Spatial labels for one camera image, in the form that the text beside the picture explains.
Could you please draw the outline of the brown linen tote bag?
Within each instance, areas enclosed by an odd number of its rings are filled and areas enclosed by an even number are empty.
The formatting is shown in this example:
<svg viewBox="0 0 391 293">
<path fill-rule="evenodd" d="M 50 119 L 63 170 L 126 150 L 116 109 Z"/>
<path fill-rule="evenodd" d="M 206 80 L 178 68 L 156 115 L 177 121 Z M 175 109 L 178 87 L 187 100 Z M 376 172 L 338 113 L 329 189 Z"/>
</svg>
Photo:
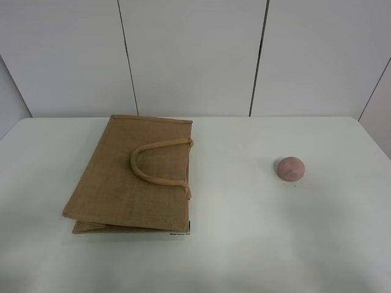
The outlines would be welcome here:
<svg viewBox="0 0 391 293">
<path fill-rule="evenodd" d="M 113 115 L 62 212 L 74 234 L 189 234 L 192 121 Z"/>
</svg>

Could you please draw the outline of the pink peach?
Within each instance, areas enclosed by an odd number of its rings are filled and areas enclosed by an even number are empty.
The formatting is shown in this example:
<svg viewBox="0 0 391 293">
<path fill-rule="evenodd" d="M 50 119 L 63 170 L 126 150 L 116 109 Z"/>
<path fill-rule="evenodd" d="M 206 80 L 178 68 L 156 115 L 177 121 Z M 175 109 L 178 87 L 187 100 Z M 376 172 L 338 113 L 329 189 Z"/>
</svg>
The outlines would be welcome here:
<svg viewBox="0 0 391 293">
<path fill-rule="evenodd" d="M 286 182 L 296 182 L 305 175 L 305 164 L 297 157 L 278 157 L 273 161 L 275 174 Z"/>
</svg>

